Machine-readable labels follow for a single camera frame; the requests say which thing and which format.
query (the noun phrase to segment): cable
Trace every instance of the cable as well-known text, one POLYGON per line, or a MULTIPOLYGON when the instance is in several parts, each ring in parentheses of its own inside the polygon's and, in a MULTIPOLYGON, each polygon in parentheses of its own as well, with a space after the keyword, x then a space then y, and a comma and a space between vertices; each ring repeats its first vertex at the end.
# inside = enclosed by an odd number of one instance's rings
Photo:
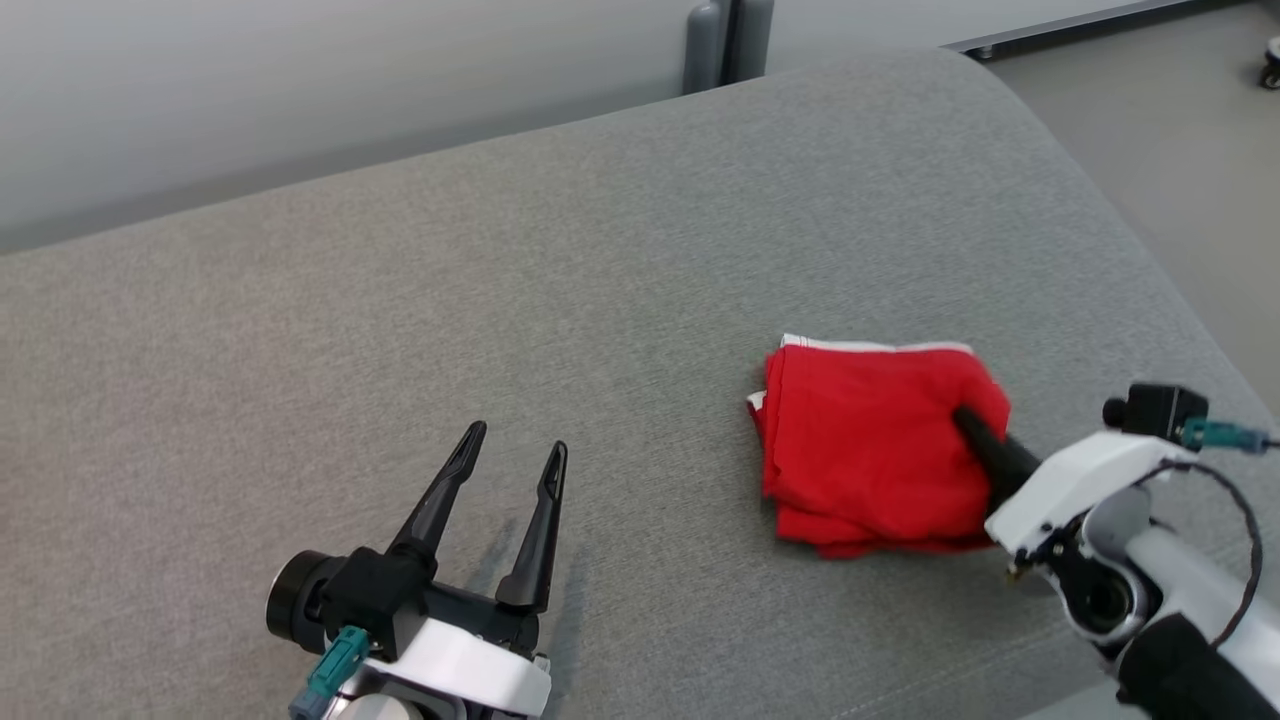
POLYGON ((1155 470, 1147 473, 1138 479, 1138 483, 1143 483, 1155 478, 1156 475, 1166 470, 1198 470, 1210 478, 1212 478, 1217 484, 1222 486, 1224 489, 1231 496, 1235 506, 1240 509, 1240 514, 1244 515, 1244 529, 1249 534, 1249 579, 1244 583, 1244 592, 1240 594, 1240 605, 1235 609, 1231 619, 1228 620, 1226 626, 1219 633, 1210 647, 1217 650, 1225 643, 1235 628, 1240 625, 1240 620, 1244 619, 1244 614, 1249 611, 1249 606, 1253 605, 1253 596, 1258 592, 1258 583, 1262 580, 1262 532, 1258 529, 1258 518, 1253 514, 1253 506, 1240 492, 1240 488, 1235 486, 1226 475, 1221 471, 1210 468, 1208 465, 1192 461, 1179 461, 1179 460, 1165 460, 1156 466, 1155 470))

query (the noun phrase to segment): gray upholstered sofa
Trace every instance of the gray upholstered sofa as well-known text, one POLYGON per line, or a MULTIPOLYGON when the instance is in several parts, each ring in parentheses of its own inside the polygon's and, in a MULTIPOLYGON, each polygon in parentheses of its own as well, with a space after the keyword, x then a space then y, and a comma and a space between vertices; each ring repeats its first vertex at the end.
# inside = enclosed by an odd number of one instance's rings
MULTIPOLYGON (((783 331, 972 343, 1038 451, 1137 378, 1270 421, 996 78, 856 54, 0 259, 0 706, 283 715, 312 657, 264 626, 273 574, 385 543, 477 418, 454 584, 493 589, 570 447, 553 716, 1011 717, 1097 682, 998 552, 773 539, 742 398, 783 331)), ((1222 462, 1274 525, 1274 464, 1222 462)), ((1157 507, 1243 566, 1215 489, 1157 507)))

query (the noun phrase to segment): gray floor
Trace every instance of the gray floor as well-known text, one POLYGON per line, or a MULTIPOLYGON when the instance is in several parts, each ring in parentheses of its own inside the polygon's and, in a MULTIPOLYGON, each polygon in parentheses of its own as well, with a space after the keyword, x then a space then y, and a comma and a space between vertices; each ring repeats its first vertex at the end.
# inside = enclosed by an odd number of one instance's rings
POLYGON ((1235 5, 989 68, 1102 187, 1280 415, 1275 6, 1235 5))

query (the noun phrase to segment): gray wall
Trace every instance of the gray wall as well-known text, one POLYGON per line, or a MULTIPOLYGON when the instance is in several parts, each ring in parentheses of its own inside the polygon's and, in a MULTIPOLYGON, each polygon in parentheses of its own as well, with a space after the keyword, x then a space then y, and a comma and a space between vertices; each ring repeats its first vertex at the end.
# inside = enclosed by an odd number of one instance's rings
POLYGON ((0 250, 671 97, 690 0, 10 0, 0 250))

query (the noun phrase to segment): folded red towel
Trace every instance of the folded red towel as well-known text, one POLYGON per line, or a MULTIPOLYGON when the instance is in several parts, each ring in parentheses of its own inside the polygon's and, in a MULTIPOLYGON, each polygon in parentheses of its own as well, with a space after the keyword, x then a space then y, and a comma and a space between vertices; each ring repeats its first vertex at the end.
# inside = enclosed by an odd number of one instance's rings
POLYGON ((989 486, 951 413, 968 405, 1002 437, 1010 407, 968 347, 787 336, 765 375, 753 415, 780 538, 824 557, 989 544, 989 486))

